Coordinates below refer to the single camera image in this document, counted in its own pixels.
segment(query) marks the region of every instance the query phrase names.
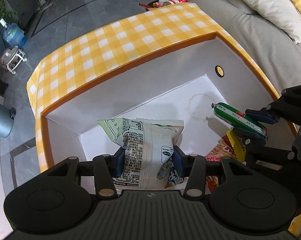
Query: ribbed black surface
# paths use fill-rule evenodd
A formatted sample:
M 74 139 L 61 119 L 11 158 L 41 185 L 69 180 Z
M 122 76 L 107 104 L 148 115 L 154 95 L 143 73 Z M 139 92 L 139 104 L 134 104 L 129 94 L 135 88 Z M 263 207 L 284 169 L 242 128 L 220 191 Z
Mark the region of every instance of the ribbed black surface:
M 184 199 L 178 191 L 124 191 L 100 202 L 80 225 L 61 233 L 35 236 L 15 231 L 8 240 L 241 240 L 295 239 L 287 231 L 269 236 L 247 236 L 218 224 L 203 203 Z

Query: metal grommet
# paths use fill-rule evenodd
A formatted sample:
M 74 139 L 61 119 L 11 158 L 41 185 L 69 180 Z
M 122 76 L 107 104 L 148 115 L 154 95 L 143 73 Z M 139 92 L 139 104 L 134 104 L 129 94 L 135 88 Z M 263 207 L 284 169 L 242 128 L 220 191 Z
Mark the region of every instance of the metal grommet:
M 114 195 L 115 191 L 112 190 L 111 188 L 103 188 L 100 191 L 98 191 L 98 194 L 103 196 L 103 197 L 110 197 Z
M 197 188 L 191 188 L 187 190 L 186 194 L 190 197 L 199 197 L 202 195 L 202 191 Z
M 287 154 L 287 159 L 288 160 L 292 160 L 295 157 L 295 153 L 294 152 L 290 152 L 289 154 Z
M 217 76 L 219 77 L 223 77 L 224 76 L 224 70 L 222 69 L 221 66 L 215 66 L 215 72 L 217 74 Z

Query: white bottle cap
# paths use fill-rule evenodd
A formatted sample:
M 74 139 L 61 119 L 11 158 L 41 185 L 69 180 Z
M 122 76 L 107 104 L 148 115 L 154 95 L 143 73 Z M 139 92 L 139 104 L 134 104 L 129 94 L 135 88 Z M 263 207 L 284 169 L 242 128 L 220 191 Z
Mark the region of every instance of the white bottle cap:
M 0 19 L 0 23 L 1 23 L 1 25 L 2 25 L 3 27 L 5 27 L 5 25 L 7 24 L 7 22 L 5 22 L 4 19 Z

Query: nutrition label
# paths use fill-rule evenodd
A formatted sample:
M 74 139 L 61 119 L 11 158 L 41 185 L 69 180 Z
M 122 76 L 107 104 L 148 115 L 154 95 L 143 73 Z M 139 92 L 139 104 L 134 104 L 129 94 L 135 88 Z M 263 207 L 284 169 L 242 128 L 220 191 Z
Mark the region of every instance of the nutrition label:
M 139 183 L 139 173 L 143 155 L 143 128 L 142 122 L 132 121 L 123 118 L 123 130 L 119 132 L 124 148 L 126 148 L 123 173 L 118 179 L 114 179 L 114 184 L 119 186 L 137 187 Z

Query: trash can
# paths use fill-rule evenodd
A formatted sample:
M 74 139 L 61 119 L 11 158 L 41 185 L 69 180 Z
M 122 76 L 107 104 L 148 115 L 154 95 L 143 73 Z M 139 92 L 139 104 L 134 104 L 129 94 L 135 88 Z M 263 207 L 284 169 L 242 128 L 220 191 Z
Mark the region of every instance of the trash can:
M 16 111 L 0 104 L 0 137 L 7 137 L 12 130 Z

